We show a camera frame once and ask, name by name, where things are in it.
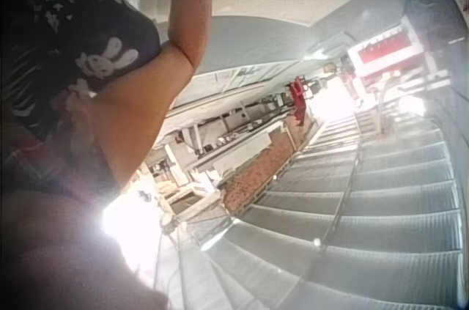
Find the handrail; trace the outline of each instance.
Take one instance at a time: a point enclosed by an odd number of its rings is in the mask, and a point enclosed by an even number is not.
[[[322,239],[321,246],[320,246],[321,247],[320,250],[322,253],[326,252],[329,241],[332,238],[332,235],[335,232],[336,227],[340,222],[341,213],[345,207],[346,200],[348,199],[348,197],[350,196],[350,193],[352,192],[352,187],[355,181],[355,176],[356,176],[356,172],[358,169],[358,165],[361,162],[361,145],[363,143],[363,135],[362,135],[360,124],[358,122],[358,119],[355,113],[353,114],[353,117],[355,119],[355,124],[357,125],[358,135],[359,135],[358,142],[357,142],[357,153],[355,155],[355,160],[353,163],[352,171],[350,172],[350,178],[348,180],[347,187],[345,188],[344,193],[342,194],[342,197],[340,198],[339,204],[337,205],[332,223],[329,225],[328,230],[325,232],[324,237]]]

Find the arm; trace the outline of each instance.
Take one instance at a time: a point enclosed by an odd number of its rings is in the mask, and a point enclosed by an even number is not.
[[[155,143],[166,112],[191,80],[207,42],[211,0],[172,0],[169,44],[93,99],[92,126],[121,186]]]
[[[171,0],[169,41],[197,68],[207,44],[212,0]]]

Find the person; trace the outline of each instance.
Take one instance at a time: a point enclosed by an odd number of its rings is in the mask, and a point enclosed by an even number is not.
[[[144,160],[199,66],[211,1],[171,0],[164,45],[125,0],[7,1],[3,309],[166,307],[101,232],[100,212]]]

